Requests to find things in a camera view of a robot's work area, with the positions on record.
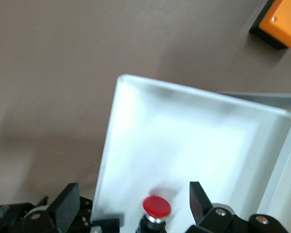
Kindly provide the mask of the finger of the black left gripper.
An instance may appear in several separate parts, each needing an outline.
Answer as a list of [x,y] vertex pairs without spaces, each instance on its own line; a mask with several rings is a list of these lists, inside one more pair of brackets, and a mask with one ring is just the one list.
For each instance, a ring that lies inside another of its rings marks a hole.
[[92,201],[80,197],[80,209],[70,225],[70,233],[89,233],[91,229],[90,216],[92,211]]
[[120,221],[118,218],[93,221],[91,233],[120,233]]

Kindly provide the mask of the orange button enclosure box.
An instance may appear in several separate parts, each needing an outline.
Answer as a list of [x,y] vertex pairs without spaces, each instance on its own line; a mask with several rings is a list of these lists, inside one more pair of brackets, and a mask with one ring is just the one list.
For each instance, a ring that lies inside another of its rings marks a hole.
[[277,50],[291,48],[291,0],[267,0],[249,32]]

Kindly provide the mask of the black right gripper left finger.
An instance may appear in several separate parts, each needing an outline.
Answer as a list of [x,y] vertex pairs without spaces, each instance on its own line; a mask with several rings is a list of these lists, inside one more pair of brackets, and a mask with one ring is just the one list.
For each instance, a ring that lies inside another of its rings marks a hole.
[[36,207],[25,215],[23,233],[67,233],[79,210],[79,184],[70,183],[50,205]]

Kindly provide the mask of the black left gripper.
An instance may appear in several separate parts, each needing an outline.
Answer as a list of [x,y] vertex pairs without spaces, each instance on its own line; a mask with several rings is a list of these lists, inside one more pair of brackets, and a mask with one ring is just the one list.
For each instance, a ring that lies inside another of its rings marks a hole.
[[46,210],[47,205],[35,206],[31,203],[0,205],[0,233],[24,233],[23,218],[38,210]]

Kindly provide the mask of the white drawer holding red button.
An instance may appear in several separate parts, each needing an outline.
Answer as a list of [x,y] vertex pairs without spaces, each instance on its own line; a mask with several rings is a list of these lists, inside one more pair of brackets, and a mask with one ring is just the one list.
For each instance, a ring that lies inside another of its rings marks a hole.
[[172,207],[168,233],[194,224],[189,183],[247,219],[270,214],[273,170],[291,130],[291,112],[133,75],[117,79],[91,220],[118,218],[135,233],[143,200]]

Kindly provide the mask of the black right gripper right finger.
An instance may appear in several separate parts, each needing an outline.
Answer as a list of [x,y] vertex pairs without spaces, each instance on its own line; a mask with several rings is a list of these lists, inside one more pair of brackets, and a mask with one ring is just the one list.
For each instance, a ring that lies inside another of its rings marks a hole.
[[190,182],[189,188],[195,224],[186,233],[285,233],[285,227],[272,216],[254,214],[243,220],[229,206],[211,203],[200,182]]

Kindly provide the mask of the brown table mat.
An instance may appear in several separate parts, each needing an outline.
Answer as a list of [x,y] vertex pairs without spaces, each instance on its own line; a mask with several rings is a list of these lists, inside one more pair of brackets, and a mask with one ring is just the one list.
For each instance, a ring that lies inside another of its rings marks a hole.
[[0,204],[95,194],[117,78],[291,93],[291,49],[249,32],[267,0],[0,0]]

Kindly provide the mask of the red cap push button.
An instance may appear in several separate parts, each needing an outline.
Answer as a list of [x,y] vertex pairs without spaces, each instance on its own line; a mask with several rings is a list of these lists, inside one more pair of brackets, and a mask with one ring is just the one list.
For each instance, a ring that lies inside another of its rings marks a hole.
[[170,203],[159,196],[149,196],[142,204],[144,214],[135,233],[167,233],[166,218],[170,216]]

